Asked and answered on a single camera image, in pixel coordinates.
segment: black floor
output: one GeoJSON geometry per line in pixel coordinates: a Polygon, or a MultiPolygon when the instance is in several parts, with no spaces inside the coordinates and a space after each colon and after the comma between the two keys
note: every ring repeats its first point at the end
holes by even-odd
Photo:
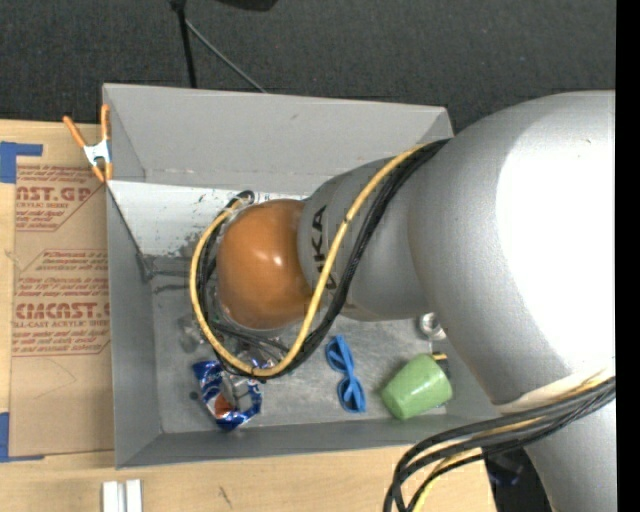
{"type": "MultiPolygon", "coordinates": [[[[95,122],[104,82],[188,86],[166,0],[0,7],[0,118],[95,122]]],[[[616,85],[615,0],[279,0],[268,12],[192,0],[187,16],[270,92],[446,106],[456,132],[527,99],[616,85]]],[[[251,90],[192,44],[201,88],[251,90]]],[[[546,510],[530,466],[497,501],[546,510]]]]}

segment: wire bundle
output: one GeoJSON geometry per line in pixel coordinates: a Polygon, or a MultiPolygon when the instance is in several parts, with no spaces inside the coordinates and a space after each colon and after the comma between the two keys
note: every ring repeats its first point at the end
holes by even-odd
{"type": "Polygon", "coordinates": [[[391,512],[394,503],[398,512],[421,510],[426,495],[436,480],[445,473],[491,455],[540,441],[604,407],[615,396],[616,378],[613,376],[596,384],[589,384],[550,405],[456,428],[425,439],[406,452],[398,462],[383,511],[391,512]],[[423,452],[428,453],[416,459],[423,452]],[[402,496],[402,484],[416,471],[438,461],[440,462],[406,504],[402,496]]]}
{"type": "Polygon", "coordinates": [[[331,247],[327,254],[327,258],[320,274],[318,284],[313,292],[313,296],[303,320],[302,326],[296,340],[290,349],[285,349],[286,354],[282,358],[278,358],[278,363],[269,368],[257,368],[241,361],[234,356],[225,346],[216,338],[213,330],[232,335],[239,340],[248,341],[251,344],[262,343],[267,340],[252,338],[243,333],[233,331],[229,326],[222,324],[212,324],[208,318],[206,310],[206,284],[215,269],[215,258],[210,261],[210,251],[214,245],[220,229],[225,221],[231,217],[233,212],[240,208],[247,201],[250,201],[250,192],[244,192],[244,197],[238,197],[232,200],[227,208],[225,208],[213,221],[213,223],[205,230],[200,241],[196,245],[193,258],[191,261],[191,272],[189,279],[191,304],[193,306],[196,319],[200,329],[213,347],[218,359],[225,365],[225,369],[237,375],[245,375],[265,381],[267,379],[280,377],[293,371],[295,368],[305,362],[311,354],[322,343],[322,340],[333,325],[340,310],[344,306],[349,291],[349,286],[355,275],[362,254],[373,232],[380,223],[384,212],[386,211],[392,198],[409,177],[417,171],[427,160],[432,158],[445,144],[446,140],[433,142],[426,146],[418,146],[406,151],[390,160],[382,167],[369,181],[369,183],[358,194],[353,204],[347,211],[345,218],[340,225],[335,238],[331,243],[331,247]],[[364,222],[356,238],[353,250],[349,256],[345,271],[331,302],[327,307],[327,311],[318,327],[311,330],[311,324],[315,314],[320,308],[320,299],[324,293],[324,289],[335,262],[338,250],[341,247],[344,236],[357,213],[362,208],[365,201],[371,196],[376,188],[379,190],[375,195],[372,205],[365,215],[364,222]]]}

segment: yellow cable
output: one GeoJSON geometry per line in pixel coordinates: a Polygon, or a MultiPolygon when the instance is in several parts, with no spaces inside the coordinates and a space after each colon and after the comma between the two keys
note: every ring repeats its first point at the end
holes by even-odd
{"type": "Polygon", "coordinates": [[[533,409],[534,407],[548,405],[562,398],[569,398],[582,391],[588,390],[604,382],[614,375],[614,373],[615,370],[612,367],[603,367],[597,371],[594,369],[585,369],[552,382],[551,384],[529,391],[513,402],[497,405],[496,409],[506,416],[515,412],[533,409]]]}
{"type": "MultiPolygon", "coordinates": [[[[451,464],[455,464],[459,460],[467,459],[475,455],[473,453],[474,451],[476,451],[476,449],[467,450],[462,453],[458,453],[456,455],[452,455],[451,457],[447,457],[446,459],[443,459],[438,463],[438,465],[435,468],[433,468],[433,471],[431,472],[431,474],[436,473],[437,471],[440,471],[441,469],[444,469],[447,466],[450,466],[451,464]]],[[[422,507],[424,507],[424,502],[427,499],[427,495],[431,492],[436,482],[440,480],[441,477],[442,475],[437,476],[433,480],[431,480],[431,482],[429,482],[427,486],[423,489],[422,493],[420,493],[420,496],[418,497],[418,501],[416,501],[416,505],[414,507],[414,510],[416,512],[422,512],[422,507]]]]}
{"type": "Polygon", "coordinates": [[[204,315],[202,314],[202,309],[200,308],[200,302],[198,301],[198,293],[197,293],[197,286],[196,286],[196,271],[198,268],[198,260],[200,259],[200,254],[202,253],[202,249],[204,248],[204,245],[209,239],[209,237],[211,236],[211,233],[213,233],[213,231],[219,225],[221,225],[231,215],[232,212],[225,210],[214,219],[214,221],[205,230],[202,237],[198,241],[198,244],[196,245],[196,248],[193,253],[193,257],[191,259],[191,272],[189,275],[189,295],[191,298],[191,305],[193,306],[193,310],[196,314],[198,323],[200,324],[200,328],[202,329],[202,332],[204,333],[209,343],[211,343],[211,345],[216,350],[216,352],[220,354],[220,357],[222,357],[225,361],[227,361],[232,366],[235,366],[236,368],[238,368],[239,370],[245,373],[252,374],[255,377],[271,377],[285,370],[287,366],[289,366],[293,358],[296,357],[296,355],[300,352],[300,349],[302,348],[304,340],[307,337],[307,334],[309,333],[309,329],[311,328],[313,318],[318,308],[320,307],[320,299],[322,298],[322,294],[324,293],[324,288],[329,279],[331,268],[333,267],[333,263],[340,249],[340,244],[342,243],[342,239],[347,233],[347,229],[349,228],[351,221],[354,219],[354,217],[356,216],[356,214],[358,213],[358,211],[360,210],[364,202],[371,195],[373,190],[379,185],[379,183],[391,171],[393,171],[401,162],[409,158],[411,155],[413,155],[416,151],[418,151],[424,146],[425,146],[424,144],[416,146],[393,158],[382,169],[380,169],[371,178],[369,183],[367,183],[367,185],[360,191],[355,201],[349,208],[349,211],[345,215],[345,218],[342,221],[342,224],[340,224],[338,232],[336,233],[336,236],[333,239],[333,242],[331,243],[331,247],[329,248],[329,252],[327,253],[326,262],[324,264],[324,267],[322,268],[322,272],[320,273],[320,277],[318,279],[318,284],[316,285],[313,295],[311,297],[311,302],[309,303],[309,309],[307,310],[307,314],[305,315],[304,320],[302,322],[302,326],[300,327],[298,337],[296,338],[295,342],[289,349],[289,352],[287,352],[287,355],[279,363],[277,363],[275,366],[271,368],[255,368],[245,363],[244,361],[241,361],[237,357],[235,357],[222,345],[222,343],[220,343],[216,339],[213,332],[211,332],[211,329],[209,328],[209,325],[207,324],[204,318],[204,315]]]}

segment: cardboard sheet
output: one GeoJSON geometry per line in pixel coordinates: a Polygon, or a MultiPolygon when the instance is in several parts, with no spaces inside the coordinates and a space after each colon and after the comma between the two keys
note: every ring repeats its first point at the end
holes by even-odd
{"type": "MultiPolygon", "coordinates": [[[[105,187],[61,123],[31,128],[23,139],[43,144],[44,154],[18,160],[7,256],[14,266],[9,454],[110,449],[105,187]]],[[[94,126],[81,130],[96,140],[94,126]]],[[[10,133],[4,129],[3,140],[10,133]]]]}
{"type": "Polygon", "coordinates": [[[0,183],[0,414],[9,409],[15,185],[0,183]]]}

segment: gray robot arm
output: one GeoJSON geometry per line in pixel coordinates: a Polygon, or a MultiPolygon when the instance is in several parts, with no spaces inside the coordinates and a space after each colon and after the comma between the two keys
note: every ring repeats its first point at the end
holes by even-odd
{"type": "MultiPolygon", "coordinates": [[[[529,101],[464,130],[390,203],[342,314],[436,311],[497,406],[613,366],[614,150],[612,92],[529,101]]],[[[312,286],[345,208],[377,167],[337,177],[308,200],[298,252],[312,286]]],[[[617,509],[615,407],[527,449],[555,510],[617,509]]]]}

